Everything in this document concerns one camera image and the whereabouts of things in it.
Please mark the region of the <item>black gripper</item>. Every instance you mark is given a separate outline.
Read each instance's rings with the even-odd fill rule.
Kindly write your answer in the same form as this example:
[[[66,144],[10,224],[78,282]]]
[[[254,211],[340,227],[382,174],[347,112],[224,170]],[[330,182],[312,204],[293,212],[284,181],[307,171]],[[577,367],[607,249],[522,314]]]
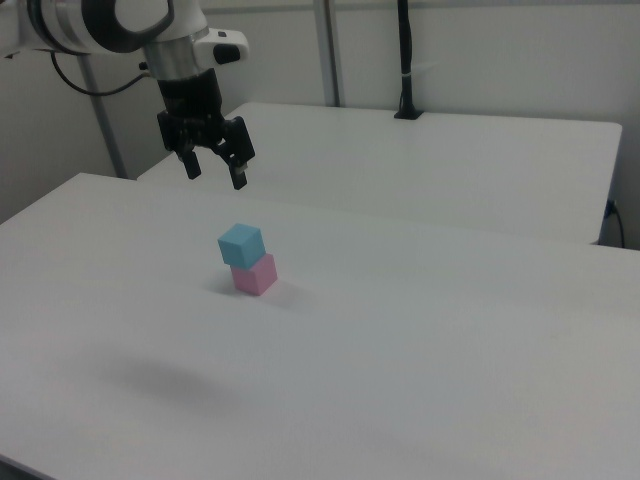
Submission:
[[[192,148],[179,149],[183,127],[187,128],[187,143],[212,149],[226,163],[233,188],[244,188],[245,171],[255,150],[244,119],[224,119],[215,70],[182,80],[159,81],[158,86],[165,105],[157,115],[163,144],[167,151],[175,151],[187,177],[198,178],[201,168]]]

